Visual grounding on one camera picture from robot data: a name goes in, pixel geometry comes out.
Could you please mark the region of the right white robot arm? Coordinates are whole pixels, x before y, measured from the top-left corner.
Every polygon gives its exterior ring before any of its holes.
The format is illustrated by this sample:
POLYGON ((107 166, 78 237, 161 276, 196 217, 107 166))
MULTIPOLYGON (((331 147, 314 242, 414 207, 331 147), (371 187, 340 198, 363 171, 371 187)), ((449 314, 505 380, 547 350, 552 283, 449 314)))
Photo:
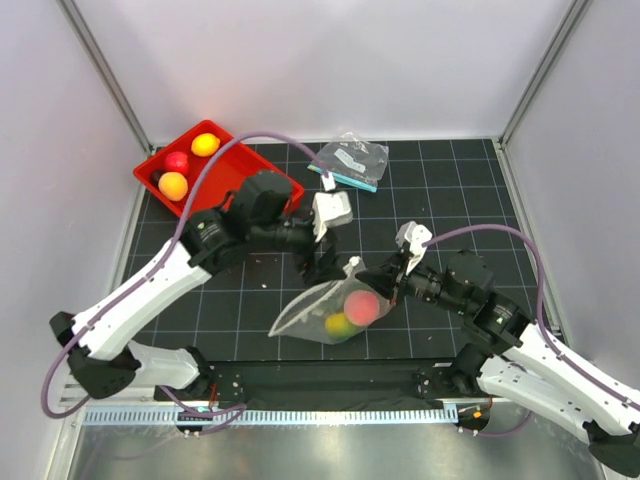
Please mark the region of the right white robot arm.
POLYGON ((391 302, 413 297, 462 318, 467 342, 438 375, 443 386, 517 403, 586 443, 609 469, 638 477, 638 391, 597 369, 494 290, 481 257, 460 251, 437 272, 396 253, 356 277, 391 302))

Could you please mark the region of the small yellow-green toy fruit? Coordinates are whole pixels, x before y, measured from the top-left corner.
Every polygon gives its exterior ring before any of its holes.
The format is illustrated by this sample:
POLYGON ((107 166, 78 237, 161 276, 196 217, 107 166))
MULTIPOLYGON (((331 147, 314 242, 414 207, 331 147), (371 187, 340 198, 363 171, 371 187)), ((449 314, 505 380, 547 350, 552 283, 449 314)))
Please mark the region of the small yellow-green toy fruit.
POLYGON ((360 332, 360 329, 352 324, 343 312, 330 315, 324 323, 325 331, 332 342, 342 342, 360 332))

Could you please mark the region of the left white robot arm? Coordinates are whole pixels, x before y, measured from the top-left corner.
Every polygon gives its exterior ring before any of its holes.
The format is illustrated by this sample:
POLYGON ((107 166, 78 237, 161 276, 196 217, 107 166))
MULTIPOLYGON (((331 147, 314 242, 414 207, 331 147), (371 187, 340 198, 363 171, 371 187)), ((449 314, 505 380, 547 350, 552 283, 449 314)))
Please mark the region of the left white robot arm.
POLYGON ((308 287, 344 279, 334 229, 353 218, 347 193, 317 192, 310 208, 288 212, 292 189, 290 180, 271 170, 246 178, 220 205, 193 213, 107 298, 79 314, 51 318, 71 374, 90 398, 109 398, 138 384, 166 387, 190 400, 207 396, 215 379, 198 349, 150 347, 134 338, 180 297, 252 253, 292 254, 308 287))

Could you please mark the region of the white-spotted clear zip bag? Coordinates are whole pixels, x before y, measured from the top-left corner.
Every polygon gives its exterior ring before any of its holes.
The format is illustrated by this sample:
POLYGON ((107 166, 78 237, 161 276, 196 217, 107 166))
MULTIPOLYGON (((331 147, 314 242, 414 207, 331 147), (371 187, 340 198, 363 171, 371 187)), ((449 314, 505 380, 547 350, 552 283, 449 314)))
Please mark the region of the white-spotted clear zip bag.
MULTIPOLYGON (((273 323, 268 335, 270 337, 287 336, 327 345, 344 342, 332 342, 325 331, 324 323, 330 315, 344 313, 346 298, 357 290, 369 291, 377 296, 380 312, 374 322, 392 310, 392 305, 384 298, 355 278, 356 273, 365 270, 362 258, 351 257, 343 270, 346 274, 344 280, 329 281, 313 286, 290 301, 273 323)), ((366 327, 357 326, 360 329, 358 334, 365 331, 373 323, 366 327)))

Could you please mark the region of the pink toy peach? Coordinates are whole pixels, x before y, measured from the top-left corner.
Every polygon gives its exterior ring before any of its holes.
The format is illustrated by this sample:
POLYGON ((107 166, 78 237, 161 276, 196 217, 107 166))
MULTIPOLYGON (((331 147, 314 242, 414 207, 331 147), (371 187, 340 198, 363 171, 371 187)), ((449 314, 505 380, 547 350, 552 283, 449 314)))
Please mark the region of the pink toy peach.
POLYGON ((379 312, 378 298, 369 291, 354 291, 344 302, 344 314, 356 326, 366 327, 370 325, 378 318, 379 312))

